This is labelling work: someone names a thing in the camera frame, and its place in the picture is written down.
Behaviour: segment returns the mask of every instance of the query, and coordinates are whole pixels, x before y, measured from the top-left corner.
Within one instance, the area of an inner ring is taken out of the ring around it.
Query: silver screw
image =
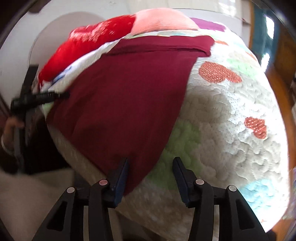
[[[68,189],[67,189],[67,193],[72,193],[72,192],[74,192],[75,191],[75,188],[74,187],[69,187]]]
[[[105,186],[105,185],[108,184],[108,181],[107,181],[106,179],[103,179],[103,180],[100,180],[99,184],[100,184],[101,186]]]
[[[205,183],[205,181],[203,179],[196,179],[195,183],[198,185],[203,185]]]
[[[237,188],[235,186],[233,186],[233,185],[230,185],[229,190],[232,191],[232,192],[235,192],[237,190]]]

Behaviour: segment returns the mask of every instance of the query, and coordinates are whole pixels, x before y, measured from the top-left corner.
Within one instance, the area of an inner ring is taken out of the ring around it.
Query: pink cushion
[[[199,27],[192,19],[178,10],[171,8],[145,9],[136,13],[131,34],[177,29],[197,30]]]

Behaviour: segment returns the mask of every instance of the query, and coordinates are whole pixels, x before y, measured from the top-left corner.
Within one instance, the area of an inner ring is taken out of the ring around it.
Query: black tool
[[[69,187],[53,206],[36,232],[33,241],[82,241],[83,207],[89,206],[89,240],[113,241],[108,208],[121,202],[128,174],[128,161],[106,179],[90,188]]]
[[[182,201],[195,208],[188,241],[212,241],[214,205],[219,205],[219,241],[269,241],[259,220],[235,186],[212,187],[184,167],[180,157],[173,160],[173,172]]]
[[[26,123],[26,114],[30,109],[53,102],[56,99],[66,99],[69,97],[69,93],[55,93],[45,92],[32,94],[32,83],[35,79],[38,70],[38,65],[30,65],[25,80],[22,84],[22,89],[19,98],[14,98],[10,105],[10,111],[13,115],[17,116],[21,121]],[[19,170],[26,173],[29,168],[29,164],[26,162],[26,130],[15,129],[14,133],[14,152],[18,161]]]

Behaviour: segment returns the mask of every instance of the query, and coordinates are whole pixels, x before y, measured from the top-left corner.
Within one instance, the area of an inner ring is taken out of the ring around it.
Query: wooden floor
[[[282,80],[281,76],[276,72],[273,66],[270,66],[266,71],[266,76],[277,98],[279,108],[286,127],[289,151],[289,170],[290,180],[292,183],[291,170],[296,166],[296,127],[291,112],[293,101],[289,94],[288,87]],[[277,234],[277,241],[283,241],[288,228],[291,224],[291,219],[281,219],[273,228]]]

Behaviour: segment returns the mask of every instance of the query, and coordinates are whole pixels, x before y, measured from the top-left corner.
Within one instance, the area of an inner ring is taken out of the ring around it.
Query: white quilt
[[[183,106],[158,163],[117,210],[168,240],[187,240],[193,210],[181,202],[172,173],[172,160],[180,156],[188,169],[212,186],[235,185],[268,231],[289,202],[288,149],[276,98],[258,61],[229,29],[158,31],[137,37],[145,35],[210,35],[216,43],[211,56],[198,58],[192,68]],[[50,90],[64,91],[117,42],[78,59]],[[45,114],[50,107],[44,106]],[[69,144],[60,134],[51,134],[66,160],[90,183],[103,177],[87,167],[75,149],[66,150]]]

